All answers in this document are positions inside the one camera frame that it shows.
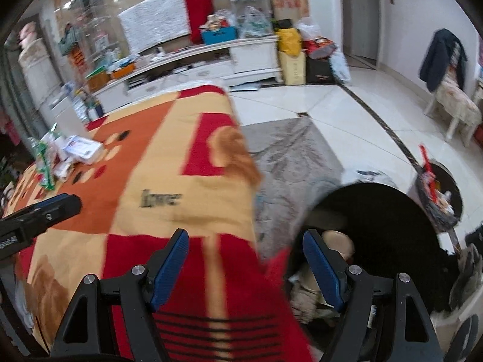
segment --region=door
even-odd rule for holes
[[[377,60],[379,48],[379,0],[351,0],[351,54]]]

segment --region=doorway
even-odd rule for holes
[[[350,66],[376,69],[379,51],[379,0],[342,0],[344,53]]]

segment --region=blue gripper pad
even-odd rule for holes
[[[305,232],[303,236],[302,247],[315,280],[323,291],[325,301],[340,312],[344,307],[344,301],[341,297],[339,279],[309,232]]]
[[[188,248],[189,236],[183,230],[154,280],[153,297],[149,302],[154,312],[158,311],[159,307],[168,301],[184,260],[188,255]]]

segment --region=metal screw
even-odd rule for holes
[[[96,277],[94,275],[86,275],[84,276],[84,283],[85,284],[91,284],[96,280]]]
[[[405,274],[404,272],[401,272],[398,275],[398,278],[401,282],[404,282],[404,283],[409,283],[409,281],[411,280],[410,276],[408,274]]]
[[[136,265],[132,267],[131,272],[133,275],[140,275],[144,272],[144,266],[143,265]]]
[[[359,267],[358,265],[351,265],[349,267],[349,272],[352,274],[352,275],[360,275],[362,273],[362,268]]]

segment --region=pile of items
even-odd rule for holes
[[[344,54],[333,41],[322,36],[310,17],[294,26],[289,19],[278,21],[279,60],[286,85],[349,84],[351,75]]]
[[[84,88],[78,87],[73,81],[62,86],[59,95],[50,104],[50,108],[55,109],[63,101],[72,103],[77,117],[83,124],[96,121],[104,116],[104,110],[99,100]]]
[[[245,7],[243,15],[238,19],[229,9],[216,11],[214,15],[207,17],[200,30],[206,45],[236,40],[237,37],[266,37],[273,33],[265,14],[254,7]]]
[[[420,145],[419,148],[421,149],[421,153],[424,159],[424,167],[426,172],[421,175],[421,180],[423,182],[424,191],[426,192],[427,197],[433,201],[433,203],[438,206],[438,209],[444,213],[445,215],[455,215],[455,211],[451,205],[451,192],[446,191],[442,193],[440,190],[440,183],[436,180],[436,176],[433,173],[431,163],[429,162],[426,148],[423,145]]]
[[[30,138],[34,150],[39,184],[46,191],[55,189],[56,180],[65,182],[77,163],[93,164],[101,156],[102,143],[79,135],[65,136],[57,124],[42,139]]]

